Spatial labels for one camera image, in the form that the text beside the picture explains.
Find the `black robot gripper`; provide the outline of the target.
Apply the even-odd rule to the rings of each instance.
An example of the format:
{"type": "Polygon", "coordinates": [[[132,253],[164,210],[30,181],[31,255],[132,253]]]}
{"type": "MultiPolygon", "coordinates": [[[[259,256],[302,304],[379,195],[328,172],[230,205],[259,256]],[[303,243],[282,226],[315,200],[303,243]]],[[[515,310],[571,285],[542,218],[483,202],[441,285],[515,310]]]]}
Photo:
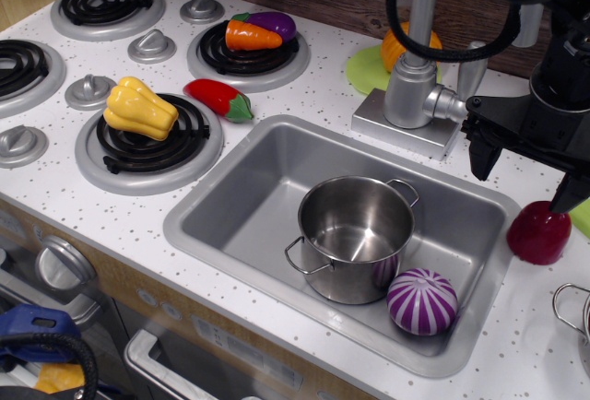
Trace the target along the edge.
{"type": "Polygon", "coordinates": [[[549,204],[568,213],[589,198],[589,68],[535,68],[521,97],[473,96],[462,131],[472,174],[486,181],[508,149],[564,175],[549,204]]]}

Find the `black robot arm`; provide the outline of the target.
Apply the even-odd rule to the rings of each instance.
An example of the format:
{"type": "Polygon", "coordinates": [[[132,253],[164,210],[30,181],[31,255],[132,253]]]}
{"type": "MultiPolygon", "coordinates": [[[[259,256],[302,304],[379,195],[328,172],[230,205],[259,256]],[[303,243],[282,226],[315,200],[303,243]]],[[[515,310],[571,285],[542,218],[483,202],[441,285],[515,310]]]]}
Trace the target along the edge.
{"type": "Polygon", "coordinates": [[[563,171],[549,205],[567,213],[589,196],[589,0],[507,0],[542,5],[551,38],[517,98],[467,100],[462,130],[470,142],[472,173],[487,180],[504,149],[563,171]]]}

